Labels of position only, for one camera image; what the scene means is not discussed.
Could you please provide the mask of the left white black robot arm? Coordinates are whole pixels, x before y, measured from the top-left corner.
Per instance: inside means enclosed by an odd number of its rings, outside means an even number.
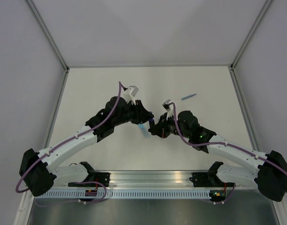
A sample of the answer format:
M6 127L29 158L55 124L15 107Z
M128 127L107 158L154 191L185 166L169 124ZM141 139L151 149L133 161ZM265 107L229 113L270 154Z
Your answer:
M87 162L75 166L60 165L79 151L113 134L115 127L128 122L144 124L153 117L140 100L132 103L122 97L112 97L73 136L52 147L25 151L19 169L20 181L26 184L34 197L45 194L56 185L77 182L89 187L95 182L95 171Z

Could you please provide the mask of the blue marker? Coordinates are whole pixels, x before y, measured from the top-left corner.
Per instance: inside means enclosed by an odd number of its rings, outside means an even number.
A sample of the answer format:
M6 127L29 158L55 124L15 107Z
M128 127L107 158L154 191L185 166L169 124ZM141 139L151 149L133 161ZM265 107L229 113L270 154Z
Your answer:
M145 127L142 127L141 131L142 131L143 136L146 140L149 140L151 138L150 133L148 132L148 130Z

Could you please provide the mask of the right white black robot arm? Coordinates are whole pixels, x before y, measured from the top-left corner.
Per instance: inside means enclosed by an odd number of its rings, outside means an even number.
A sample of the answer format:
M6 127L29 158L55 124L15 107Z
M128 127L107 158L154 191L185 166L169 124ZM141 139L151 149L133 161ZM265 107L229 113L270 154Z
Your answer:
M152 135L163 139L170 134L178 135L197 151L236 163L237 166L232 167L215 162L207 172L207 180L212 186L235 183L253 187L275 202L281 202L287 193L287 162L274 150L265 153L228 143L214 131L202 127L191 111L182 111L177 117L163 114L157 123L150 120L149 126Z

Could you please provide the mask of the slim blue pen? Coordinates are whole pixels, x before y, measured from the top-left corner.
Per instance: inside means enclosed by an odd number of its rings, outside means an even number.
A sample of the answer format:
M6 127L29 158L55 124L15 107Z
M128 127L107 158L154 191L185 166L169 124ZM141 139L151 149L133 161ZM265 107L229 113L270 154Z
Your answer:
M182 97L181 100L184 101L184 100L189 99L189 98L192 98L192 97L194 97L194 96L196 96L196 94L191 94L191 95Z

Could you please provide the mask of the black purple highlighter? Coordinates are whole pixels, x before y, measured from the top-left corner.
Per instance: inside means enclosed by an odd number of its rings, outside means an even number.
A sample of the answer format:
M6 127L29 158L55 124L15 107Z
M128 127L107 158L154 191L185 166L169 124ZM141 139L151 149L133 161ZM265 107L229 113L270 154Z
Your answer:
M154 126L155 125L154 119L149 120L149 125L150 126Z

